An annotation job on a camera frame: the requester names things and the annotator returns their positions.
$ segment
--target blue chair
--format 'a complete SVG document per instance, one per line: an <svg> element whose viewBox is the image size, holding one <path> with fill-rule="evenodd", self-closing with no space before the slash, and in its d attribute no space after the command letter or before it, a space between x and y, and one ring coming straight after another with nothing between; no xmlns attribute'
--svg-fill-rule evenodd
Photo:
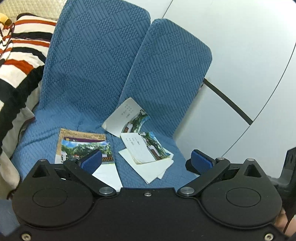
<svg viewBox="0 0 296 241"><path fill-rule="evenodd" d="M112 137L116 166L124 187L176 190L196 176L185 168L186 160L173 134L196 96L212 61L210 49L192 34L167 19L155 20L148 29L123 88L118 105L132 97L151 117L141 131L153 131L174 163L162 180L149 185L124 161L118 151L122 140Z"/></svg>
<svg viewBox="0 0 296 241"><path fill-rule="evenodd" d="M54 162L60 128L104 133L150 25L148 12L120 0L69 0L44 68L36 121L12 162L24 178L37 160Z"/></svg>

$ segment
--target silver bolt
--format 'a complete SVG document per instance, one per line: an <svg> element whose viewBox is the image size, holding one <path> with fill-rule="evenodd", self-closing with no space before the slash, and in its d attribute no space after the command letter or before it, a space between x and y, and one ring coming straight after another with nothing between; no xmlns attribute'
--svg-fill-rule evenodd
<svg viewBox="0 0 296 241"><path fill-rule="evenodd" d="M194 191L195 190L191 187L183 187L180 189L180 192L185 195L190 195L190 194L194 193Z"/></svg>
<svg viewBox="0 0 296 241"><path fill-rule="evenodd" d="M145 192L145 193L144 193L144 196L145 196L145 197L151 197L151 196L152 196L152 193L151 193L151 192Z"/></svg>
<svg viewBox="0 0 296 241"><path fill-rule="evenodd" d="M103 187L103 188L100 188L99 192L101 194L108 195L108 194L113 193L113 188L111 188L111 187Z"/></svg>
<svg viewBox="0 0 296 241"><path fill-rule="evenodd" d="M22 234L22 240L24 241L30 241L31 240L31 235L29 234Z"/></svg>
<svg viewBox="0 0 296 241"><path fill-rule="evenodd" d="M273 234L267 234L267 235L265 235L264 240L265 241L272 241L273 238L274 238Z"/></svg>

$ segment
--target printed photo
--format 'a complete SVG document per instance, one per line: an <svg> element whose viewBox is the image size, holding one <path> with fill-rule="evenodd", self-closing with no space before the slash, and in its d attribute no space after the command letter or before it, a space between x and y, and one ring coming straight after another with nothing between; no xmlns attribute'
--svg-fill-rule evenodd
<svg viewBox="0 0 296 241"><path fill-rule="evenodd" d="M153 132L142 132L140 135L144 139L148 150L154 156L155 160L158 161L170 157L170 153L162 147Z"/></svg>
<svg viewBox="0 0 296 241"><path fill-rule="evenodd" d="M95 149L99 149L102 152L102 163L111 163L114 161L109 141L78 142L63 139L61 162L64 162L68 158L81 159Z"/></svg>
<svg viewBox="0 0 296 241"><path fill-rule="evenodd" d="M145 121L149 120L150 116L141 109L139 114L129 121L122 129L123 133L139 132Z"/></svg>

